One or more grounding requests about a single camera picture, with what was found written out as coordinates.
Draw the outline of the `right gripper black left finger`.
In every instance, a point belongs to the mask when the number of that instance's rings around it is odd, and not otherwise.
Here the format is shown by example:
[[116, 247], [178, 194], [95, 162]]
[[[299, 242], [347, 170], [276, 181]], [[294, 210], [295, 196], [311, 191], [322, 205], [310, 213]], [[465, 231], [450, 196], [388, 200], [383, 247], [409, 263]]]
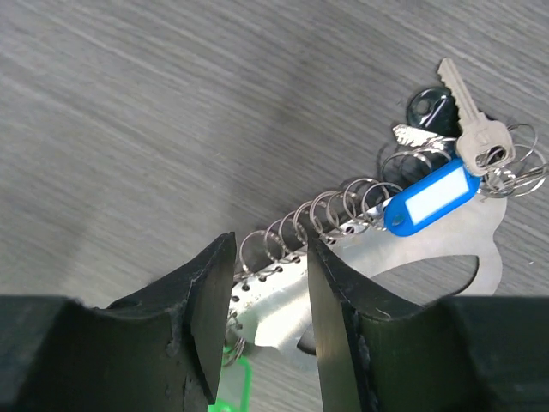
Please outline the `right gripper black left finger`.
[[1, 299], [4, 411], [204, 411], [222, 363], [236, 240], [105, 308], [55, 295]]

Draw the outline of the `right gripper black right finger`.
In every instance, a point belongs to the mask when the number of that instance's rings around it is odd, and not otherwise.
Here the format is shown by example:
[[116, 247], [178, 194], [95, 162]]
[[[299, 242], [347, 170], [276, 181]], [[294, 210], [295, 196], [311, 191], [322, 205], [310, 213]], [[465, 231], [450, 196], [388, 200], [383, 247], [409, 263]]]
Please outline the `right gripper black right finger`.
[[457, 295], [419, 306], [319, 240], [307, 269], [324, 410], [547, 410], [547, 297]]

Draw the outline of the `green plastic key tag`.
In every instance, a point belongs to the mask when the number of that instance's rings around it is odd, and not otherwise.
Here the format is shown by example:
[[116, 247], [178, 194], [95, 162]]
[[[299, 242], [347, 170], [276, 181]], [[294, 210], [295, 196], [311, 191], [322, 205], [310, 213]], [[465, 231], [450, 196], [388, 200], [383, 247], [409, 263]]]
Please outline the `green plastic key tag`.
[[224, 348], [220, 384], [215, 403], [208, 412], [249, 412], [252, 390], [252, 367], [248, 359], [234, 348]]

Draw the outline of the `blue plastic key tag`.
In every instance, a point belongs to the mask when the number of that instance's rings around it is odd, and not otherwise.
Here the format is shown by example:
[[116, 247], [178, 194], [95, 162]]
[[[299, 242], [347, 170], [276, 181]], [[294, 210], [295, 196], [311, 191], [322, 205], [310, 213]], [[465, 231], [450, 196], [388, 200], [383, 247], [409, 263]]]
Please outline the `blue plastic key tag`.
[[393, 196], [384, 210], [384, 226], [399, 237], [416, 234], [471, 200], [480, 182], [461, 159], [454, 159]]

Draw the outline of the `silver metal key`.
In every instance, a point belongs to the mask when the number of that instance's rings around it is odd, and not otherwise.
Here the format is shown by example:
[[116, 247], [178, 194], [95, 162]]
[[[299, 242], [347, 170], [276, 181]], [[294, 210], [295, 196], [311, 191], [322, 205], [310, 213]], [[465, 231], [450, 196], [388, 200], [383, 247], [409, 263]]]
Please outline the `silver metal key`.
[[443, 58], [437, 73], [455, 100], [462, 131], [455, 151], [466, 169], [473, 176], [482, 177], [493, 168], [511, 163], [516, 158], [516, 150], [507, 126], [489, 120], [478, 109], [454, 61]]

